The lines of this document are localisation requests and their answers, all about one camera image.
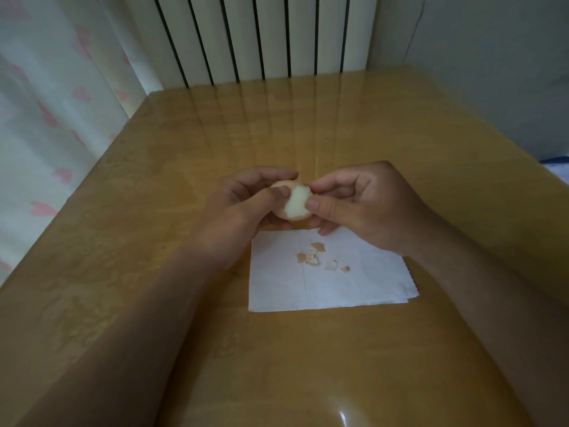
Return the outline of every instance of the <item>wood grain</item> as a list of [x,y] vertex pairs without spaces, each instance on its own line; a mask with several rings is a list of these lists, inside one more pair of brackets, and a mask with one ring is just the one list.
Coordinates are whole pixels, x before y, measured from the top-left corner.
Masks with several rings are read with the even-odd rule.
[[[403,67],[153,93],[0,292],[0,424],[12,425],[152,278],[215,179],[304,181],[391,160],[445,218],[569,302],[569,189]],[[249,256],[204,298],[159,425],[528,426],[438,285],[408,305],[253,314]]]

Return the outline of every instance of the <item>partially peeled egg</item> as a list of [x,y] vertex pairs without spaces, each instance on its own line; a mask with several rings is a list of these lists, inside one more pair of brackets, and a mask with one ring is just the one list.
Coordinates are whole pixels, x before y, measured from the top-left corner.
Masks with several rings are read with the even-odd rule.
[[292,180],[277,181],[271,187],[287,186],[290,189],[290,197],[286,204],[274,210],[274,214],[281,219],[294,221],[309,218],[312,213],[304,207],[304,203],[313,193],[310,187]]

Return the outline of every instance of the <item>curtain fold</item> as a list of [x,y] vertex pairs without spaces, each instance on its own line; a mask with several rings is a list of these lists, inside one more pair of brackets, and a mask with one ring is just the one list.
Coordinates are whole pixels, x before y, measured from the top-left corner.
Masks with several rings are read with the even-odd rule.
[[161,89],[121,6],[0,0],[0,285]]

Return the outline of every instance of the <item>white napkin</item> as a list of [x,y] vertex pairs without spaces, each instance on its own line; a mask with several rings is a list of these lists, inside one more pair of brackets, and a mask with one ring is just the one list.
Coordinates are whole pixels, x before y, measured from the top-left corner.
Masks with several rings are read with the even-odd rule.
[[[296,254],[322,243],[320,265],[298,264]],[[338,262],[338,269],[324,266]],[[343,273],[341,268],[349,266]],[[260,232],[252,241],[249,311],[306,310],[406,303],[419,295],[403,259],[339,228]]]

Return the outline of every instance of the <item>fingernail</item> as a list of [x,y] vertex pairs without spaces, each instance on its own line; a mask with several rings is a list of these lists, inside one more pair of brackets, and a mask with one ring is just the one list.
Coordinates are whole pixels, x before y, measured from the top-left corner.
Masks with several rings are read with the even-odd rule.
[[283,195],[283,197],[290,196],[290,189],[287,186],[279,186],[275,188],[281,193],[281,195]]
[[318,209],[318,201],[320,199],[316,196],[312,196],[310,198],[307,199],[306,203],[304,204],[304,206],[306,207],[307,210],[309,211],[316,211]]

